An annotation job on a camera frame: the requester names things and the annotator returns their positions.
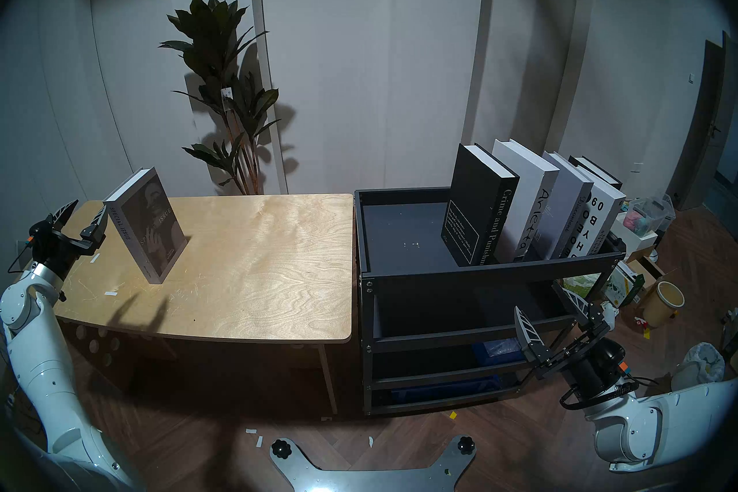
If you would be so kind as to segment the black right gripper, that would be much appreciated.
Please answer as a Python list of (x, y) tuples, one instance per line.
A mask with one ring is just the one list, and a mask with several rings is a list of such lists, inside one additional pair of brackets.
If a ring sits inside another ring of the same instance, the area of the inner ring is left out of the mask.
[(574, 316), (583, 334), (568, 346), (553, 352), (541, 339), (518, 306), (514, 307), (514, 327), (522, 355), (533, 367), (536, 379), (560, 373), (579, 400), (593, 400), (622, 378), (619, 364), (624, 349), (608, 339), (612, 324), (599, 306), (570, 290), (563, 290), (564, 307)]

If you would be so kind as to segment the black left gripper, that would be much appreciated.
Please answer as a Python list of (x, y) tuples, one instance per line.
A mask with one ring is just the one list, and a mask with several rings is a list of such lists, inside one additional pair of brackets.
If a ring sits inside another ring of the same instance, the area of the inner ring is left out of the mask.
[(69, 202), (55, 213), (49, 214), (51, 225), (35, 224), (29, 229), (33, 261), (44, 265), (60, 279), (68, 276), (80, 257), (93, 256), (105, 240), (108, 206), (103, 206), (98, 211), (81, 232), (80, 239), (71, 239), (60, 232), (71, 218), (78, 202)]

